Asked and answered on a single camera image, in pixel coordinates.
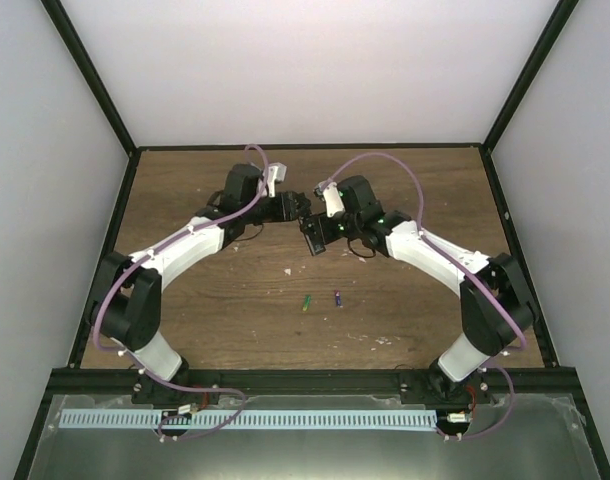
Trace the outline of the black remote control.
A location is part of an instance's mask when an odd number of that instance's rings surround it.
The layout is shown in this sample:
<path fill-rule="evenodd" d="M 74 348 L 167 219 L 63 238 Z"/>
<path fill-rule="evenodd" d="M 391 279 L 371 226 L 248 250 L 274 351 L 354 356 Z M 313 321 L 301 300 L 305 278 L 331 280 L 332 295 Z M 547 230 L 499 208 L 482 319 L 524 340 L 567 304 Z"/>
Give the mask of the black remote control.
<path fill-rule="evenodd" d="M 299 220 L 299 229 L 303 234 L 312 256 L 326 251 L 320 217 L 318 215 L 303 217 Z"/>

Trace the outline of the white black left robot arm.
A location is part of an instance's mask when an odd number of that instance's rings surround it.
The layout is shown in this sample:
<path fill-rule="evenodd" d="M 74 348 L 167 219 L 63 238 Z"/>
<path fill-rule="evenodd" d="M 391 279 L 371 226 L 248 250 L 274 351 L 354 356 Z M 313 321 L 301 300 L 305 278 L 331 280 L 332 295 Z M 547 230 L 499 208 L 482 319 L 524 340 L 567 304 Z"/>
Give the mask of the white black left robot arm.
<path fill-rule="evenodd" d="M 112 252 L 101 261 L 85 310 L 91 338 L 98 342 L 106 337 L 110 350 L 131 356 L 153 374 L 154 391 L 166 403 L 181 402 L 190 381 L 181 373 L 186 360 L 160 330 L 164 290 L 199 261 L 239 239 L 247 226 L 304 218 L 311 206 L 306 195 L 276 188 L 286 170 L 281 163 L 264 170 L 236 164 L 223 189 L 185 226 L 143 250 Z"/>

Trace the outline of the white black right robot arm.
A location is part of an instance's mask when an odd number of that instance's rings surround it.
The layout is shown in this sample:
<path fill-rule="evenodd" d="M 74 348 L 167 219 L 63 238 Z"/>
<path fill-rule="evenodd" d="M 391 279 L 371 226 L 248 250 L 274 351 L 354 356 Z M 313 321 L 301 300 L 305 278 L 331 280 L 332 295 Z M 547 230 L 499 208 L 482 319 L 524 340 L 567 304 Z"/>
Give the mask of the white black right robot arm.
<path fill-rule="evenodd" d="M 462 331 L 430 366 L 429 389 L 443 403 L 457 399 L 465 380 L 490 359 L 526 343 L 537 319 L 534 297 L 517 260 L 461 248 L 425 229 L 409 215 L 383 210 L 360 175 L 320 183 L 324 212 L 302 221 L 310 251 L 318 255 L 341 238 L 406 263 L 448 288 L 460 301 Z"/>

